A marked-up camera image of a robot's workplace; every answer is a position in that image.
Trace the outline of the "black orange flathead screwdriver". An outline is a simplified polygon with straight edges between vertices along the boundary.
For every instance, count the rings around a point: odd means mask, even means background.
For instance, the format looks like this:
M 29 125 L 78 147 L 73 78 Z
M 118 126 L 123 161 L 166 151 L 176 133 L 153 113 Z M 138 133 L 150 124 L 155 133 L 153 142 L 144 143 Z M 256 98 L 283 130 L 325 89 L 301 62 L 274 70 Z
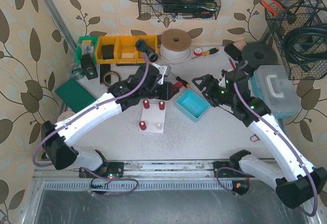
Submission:
M 189 84 L 189 82 L 188 81 L 186 81 L 186 80 L 184 80 L 184 79 L 182 79 L 180 76 L 176 76 L 176 75 L 174 75 L 173 73 L 171 73 L 171 75 L 178 81 L 178 82 L 180 82 L 182 85 L 183 85 L 183 87 L 185 87 L 185 88 L 190 88 L 191 87 L 191 85 Z

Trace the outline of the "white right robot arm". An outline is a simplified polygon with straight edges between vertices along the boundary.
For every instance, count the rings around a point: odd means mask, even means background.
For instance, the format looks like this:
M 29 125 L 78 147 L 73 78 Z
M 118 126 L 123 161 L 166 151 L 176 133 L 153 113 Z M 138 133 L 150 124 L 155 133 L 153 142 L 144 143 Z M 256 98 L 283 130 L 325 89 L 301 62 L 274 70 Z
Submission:
M 212 107 L 230 107 L 232 115 L 262 140 L 278 164 L 274 167 L 241 150 L 230 157 L 234 170 L 269 185 L 290 209 L 313 199 L 315 212 L 318 194 L 326 184 L 326 169 L 307 160 L 279 127 L 268 106 L 251 96 L 248 76 L 243 71 L 223 70 L 221 76 L 216 79 L 206 74 L 192 82 Z

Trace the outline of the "teal spring tray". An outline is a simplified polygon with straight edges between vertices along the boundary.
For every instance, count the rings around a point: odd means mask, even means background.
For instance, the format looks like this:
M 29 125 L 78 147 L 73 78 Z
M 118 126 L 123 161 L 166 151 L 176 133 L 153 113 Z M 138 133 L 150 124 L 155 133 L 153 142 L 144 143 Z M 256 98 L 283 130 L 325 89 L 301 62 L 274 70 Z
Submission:
M 205 99 L 191 89 L 187 89 L 175 102 L 177 109 L 193 122 L 197 122 L 210 107 Z

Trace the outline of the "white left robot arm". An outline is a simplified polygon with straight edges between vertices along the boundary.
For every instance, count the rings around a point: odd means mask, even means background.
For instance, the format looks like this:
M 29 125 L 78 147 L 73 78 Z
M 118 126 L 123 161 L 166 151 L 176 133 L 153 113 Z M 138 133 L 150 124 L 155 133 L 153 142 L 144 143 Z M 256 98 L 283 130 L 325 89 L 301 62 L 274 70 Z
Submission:
M 72 165 L 90 171 L 104 170 L 108 161 L 99 150 L 87 152 L 75 144 L 98 124 L 138 105 L 143 99 L 170 100 L 179 92 L 179 87 L 167 81 L 161 83 L 161 78 L 163 75 L 157 67 L 143 65 L 72 117 L 56 124 L 46 121 L 41 126 L 41 148 L 50 164 L 56 170 Z

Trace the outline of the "large red spring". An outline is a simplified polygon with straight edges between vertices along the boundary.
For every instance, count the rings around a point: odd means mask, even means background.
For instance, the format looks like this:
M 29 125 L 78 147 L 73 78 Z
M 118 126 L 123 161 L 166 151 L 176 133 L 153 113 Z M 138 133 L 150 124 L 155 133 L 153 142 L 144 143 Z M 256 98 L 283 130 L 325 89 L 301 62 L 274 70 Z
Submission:
M 139 128 L 141 131 L 145 131 L 147 129 L 146 123 L 144 121 L 140 121 Z
M 147 99 L 143 100 L 143 106 L 144 106 L 144 109 L 149 109 L 150 108 L 150 104 L 149 104 L 149 101 Z

